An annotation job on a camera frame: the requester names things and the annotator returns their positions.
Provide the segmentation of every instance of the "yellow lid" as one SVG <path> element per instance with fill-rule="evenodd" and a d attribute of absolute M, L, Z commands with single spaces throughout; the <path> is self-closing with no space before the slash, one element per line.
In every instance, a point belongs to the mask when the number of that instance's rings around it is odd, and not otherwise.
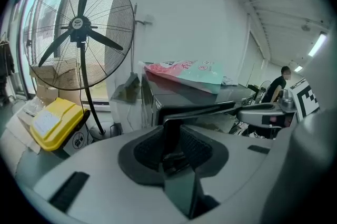
<path fill-rule="evenodd" d="M 33 118 L 31 134 L 46 151 L 60 147 L 83 118 L 82 107 L 57 98 Z"/>

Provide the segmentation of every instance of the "black shirt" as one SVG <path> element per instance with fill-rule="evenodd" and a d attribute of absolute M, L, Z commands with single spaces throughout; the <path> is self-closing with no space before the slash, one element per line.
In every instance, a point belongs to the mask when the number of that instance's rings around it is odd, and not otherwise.
<path fill-rule="evenodd" d="M 280 76 L 278 77 L 277 79 L 275 79 L 272 84 L 270 85 L 266 95 L 264 96 L 263 100 L 262 100 L 262 103 L 266 103 L 266 102 L 270 102 L 272 100 L 272 97 L 273 97 L 273 94 L 275 92 L 275 89 L 278 87 L 278 86 L 281 86 L 282 89 L 285 88 L 285 85 L 286 85 L 286 81 L 284 79 L 283 76 Z"/>

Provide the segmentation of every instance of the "fluorescent light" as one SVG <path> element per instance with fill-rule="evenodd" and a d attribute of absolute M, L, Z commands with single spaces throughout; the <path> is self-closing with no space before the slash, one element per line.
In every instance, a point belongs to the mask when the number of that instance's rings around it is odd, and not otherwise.
<path fill-rule="evenodd" d="M 303 69 L 303 67 L 298 66 L 298 67 L 295 69 L 295 71 L 298 72 L 298 71 L 300 71 L 300 70 L 302 70 L 302 69 Z"/>
<path fill-rule="evenodd" d="M 325 39 L 326 39 L 326 35 L 324 35 L 324 34 L 321 33 L 321 35 L 320 35 L 320 37 L 318 38 L 318 40 L 317 40 L 315 46 L 311 49 L 311 51 L 310 51 L 310 53 L 309 53 L 309 55 L 310 55 L 311 57 L 313 57 L 313 56 L 315 55 L 315 53 L 319 50 L 319 48 L 320 48 L 320 47 L 322 46 L 322 44 L 324 43 Z"/>

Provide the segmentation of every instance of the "pink and green plastic bag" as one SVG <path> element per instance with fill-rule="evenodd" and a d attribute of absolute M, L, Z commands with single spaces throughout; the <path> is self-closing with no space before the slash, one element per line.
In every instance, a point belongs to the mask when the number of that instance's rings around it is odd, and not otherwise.
<path fill-rule="evenodd" d="M 211 61 L 168 61 L 145 65 L 153 74 L 212 94 L 218 94 L 223 78 L 223 66 Z"/>

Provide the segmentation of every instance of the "person's arm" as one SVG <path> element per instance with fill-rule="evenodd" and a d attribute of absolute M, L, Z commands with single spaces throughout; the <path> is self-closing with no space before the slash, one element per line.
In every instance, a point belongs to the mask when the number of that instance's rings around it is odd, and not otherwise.
<path fill-rule="evenodd" d="M 274 102 L 275 99 L 277 98 L 277 96 L 279 95 L 279 92 L 282 90 L 282 87 L 279 85 L 278 87 L 276 87 L 274 94 L 272 96 L 272 99 L 270 100 L 270 102 Z"/>

